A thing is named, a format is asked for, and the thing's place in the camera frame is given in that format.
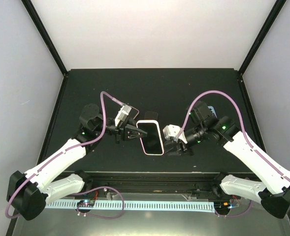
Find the pink phone case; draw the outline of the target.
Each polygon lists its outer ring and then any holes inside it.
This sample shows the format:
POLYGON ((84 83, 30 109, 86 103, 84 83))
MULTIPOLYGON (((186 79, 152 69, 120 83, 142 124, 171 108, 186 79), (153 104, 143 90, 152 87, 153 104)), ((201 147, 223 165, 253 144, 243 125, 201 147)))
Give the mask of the pink phone case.
POLYGON ((131 111, 130 111, 130 113, 129 113, 129 116, 130 116, 132 119, 136 119, 136 118, 138 117, 139 113, 140 113, 140 111, 139 111, 137 108, 131 106, 131 111))

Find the pink cased phone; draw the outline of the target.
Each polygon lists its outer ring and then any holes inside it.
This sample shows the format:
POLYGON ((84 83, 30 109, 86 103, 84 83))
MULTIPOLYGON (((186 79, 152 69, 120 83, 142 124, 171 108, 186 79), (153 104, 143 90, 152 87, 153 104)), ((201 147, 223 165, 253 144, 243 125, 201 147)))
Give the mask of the pink cased phone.
POLYGON ((136 127, 147 133, 145 137, 140 138, 144 153, 162 156, 164 147, 159 123, 156 120, 139 120, 136 127))

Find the black phone pink edge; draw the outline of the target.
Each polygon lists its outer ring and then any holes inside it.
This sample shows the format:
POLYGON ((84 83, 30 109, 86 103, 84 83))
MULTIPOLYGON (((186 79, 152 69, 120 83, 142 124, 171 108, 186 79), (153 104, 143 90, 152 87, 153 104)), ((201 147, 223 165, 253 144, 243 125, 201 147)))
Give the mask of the black phone pink edge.
POLYGON ((145 120, 158 120, 158 113, 147 111, 147 112, 145 112, 144 119, 145 120))

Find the light blue phone case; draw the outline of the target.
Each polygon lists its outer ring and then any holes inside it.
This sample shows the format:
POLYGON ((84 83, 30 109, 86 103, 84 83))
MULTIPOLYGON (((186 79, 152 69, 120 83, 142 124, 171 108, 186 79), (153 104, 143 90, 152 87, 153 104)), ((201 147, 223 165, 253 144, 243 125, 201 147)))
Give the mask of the light blue phone case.
POLYGON ((209 110, 217 117, 216 111, 213 106, 208 106, 209 110))

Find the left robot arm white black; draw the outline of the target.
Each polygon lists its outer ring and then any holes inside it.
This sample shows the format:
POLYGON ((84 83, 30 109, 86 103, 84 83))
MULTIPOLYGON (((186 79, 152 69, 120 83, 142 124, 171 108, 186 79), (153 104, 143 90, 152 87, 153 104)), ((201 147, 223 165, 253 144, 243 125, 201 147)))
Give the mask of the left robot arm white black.
POLYGON ((146 137, 147 132, 139 129, 136 121, 129 116, 131 109, 129 105, 123 105, 116 118, 105 118, 104 107, 86 105, 79 117, 79 129, 72 138, 37 166, 24 173, 14 172, 9 178, 6 200, 18 212, 17 216, 30 221, 40 215, 48 204, 67 195, 90 195, 93 184, 82 171, 55 179, 92 152, 104 134, 115 136, 117 143, 146 137))

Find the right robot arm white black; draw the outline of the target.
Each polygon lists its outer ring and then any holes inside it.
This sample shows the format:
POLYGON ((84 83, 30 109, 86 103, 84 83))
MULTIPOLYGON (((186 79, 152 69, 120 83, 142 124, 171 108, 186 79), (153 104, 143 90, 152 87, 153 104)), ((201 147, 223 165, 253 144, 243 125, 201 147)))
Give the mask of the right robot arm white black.
POLYGON ((189 112, 194 127, 184 130, 177 125, 163 129, 168 154, 193 154, 193 146, 208 140, 222 146, 244 163, 258 178, 253 181, 220 173, 211 185, 212 195, 223 198, 237 195, 259 203, 272 216, 282 219, 290 210, 290 171, 274 161, 243 133, 227 116, 217 118, 205 102, 198 101, 189 112))

